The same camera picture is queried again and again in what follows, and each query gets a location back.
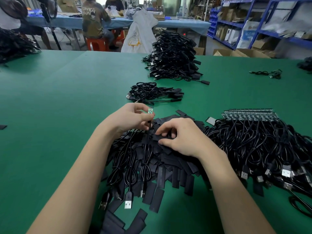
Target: person's right hand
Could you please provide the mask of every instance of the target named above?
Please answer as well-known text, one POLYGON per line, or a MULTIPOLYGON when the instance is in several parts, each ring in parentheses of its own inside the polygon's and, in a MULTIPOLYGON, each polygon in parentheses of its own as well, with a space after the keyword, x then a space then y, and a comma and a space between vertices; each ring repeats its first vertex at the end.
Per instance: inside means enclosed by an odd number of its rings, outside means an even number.
POLYGON ((171 119, 162 124, 155 134, 166 136, 170 130, 173 139, 160 139, 158 143, 181 154, 200 158, 207 150, 220 150, 189 118, 171 119))

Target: yellow tag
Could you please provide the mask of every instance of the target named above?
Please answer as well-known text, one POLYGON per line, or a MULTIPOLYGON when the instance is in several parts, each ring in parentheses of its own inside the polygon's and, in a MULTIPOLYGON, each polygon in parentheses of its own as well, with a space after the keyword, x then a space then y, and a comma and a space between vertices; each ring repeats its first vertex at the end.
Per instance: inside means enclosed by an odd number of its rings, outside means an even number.
POLYGON ((129 46, 138 46, 140 44, 139 40, 130 40, 129 46))

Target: gray pants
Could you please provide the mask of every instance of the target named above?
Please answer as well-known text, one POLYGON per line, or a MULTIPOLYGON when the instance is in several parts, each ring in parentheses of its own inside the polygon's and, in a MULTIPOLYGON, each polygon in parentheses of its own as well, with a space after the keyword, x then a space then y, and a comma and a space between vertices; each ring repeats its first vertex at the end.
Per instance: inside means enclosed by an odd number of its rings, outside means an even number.
POLYGON ((103 34, 102 34, 103 38, 107 38, 108 41, 109 41, 109 45, 111 45, 111 43, 113 42, 114 40, 114 35, 112 33, 112 31, 109 31, 109 30, 105 30, 103 29, 103 34))

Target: red stool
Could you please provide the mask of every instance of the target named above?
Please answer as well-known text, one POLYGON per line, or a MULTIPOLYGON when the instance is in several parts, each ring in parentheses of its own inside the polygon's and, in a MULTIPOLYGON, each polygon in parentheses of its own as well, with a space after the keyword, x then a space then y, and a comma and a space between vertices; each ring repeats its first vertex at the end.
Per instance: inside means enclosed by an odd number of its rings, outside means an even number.
POLYGON ((116 44, 116 42, 122 42, 122 43, 124 43, 124 40, 125 40, 125 36, 124 36, 124 30, 121 30, 120 31, 120 34, 119 34, 119 36, 117 37, 117 39, 115 40, 115 44, 116 44))
POLYGON ((101 52, 109 52, 109 42, 106 38, 101 39, 87 39, 87 47, 89 51, 101 51, 101 52))

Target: blue table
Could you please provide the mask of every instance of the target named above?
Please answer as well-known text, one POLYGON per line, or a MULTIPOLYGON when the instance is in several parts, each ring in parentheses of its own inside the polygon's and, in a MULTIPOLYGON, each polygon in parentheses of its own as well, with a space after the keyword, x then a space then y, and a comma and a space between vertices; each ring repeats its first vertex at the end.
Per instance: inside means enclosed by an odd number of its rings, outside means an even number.
MULTIPOLYGON (((27 21, 36 26, 48 27, 47 22, 42 16, 28 16, 27 21)), ((105 23, 103 21, 103 27, 106 29, 117 29, 123 27, 129 27, 133 20, 127 18, 117 17, 112 19, 110 23, 105 23)), ((191 30, 206 36, 207 30, 210 27, 209 22, 204 22, 201 20, 191 20, 191 19, 179 19, 179 20, 165 20, 159 21, 156 27, 162 28, 190 28, 191 30)), ((58 15, 56 19, 51 21, 51 27, 66 28, 66 29, 81 29, 82 28, 82 18, 73 18, 66 15, 58 15)))

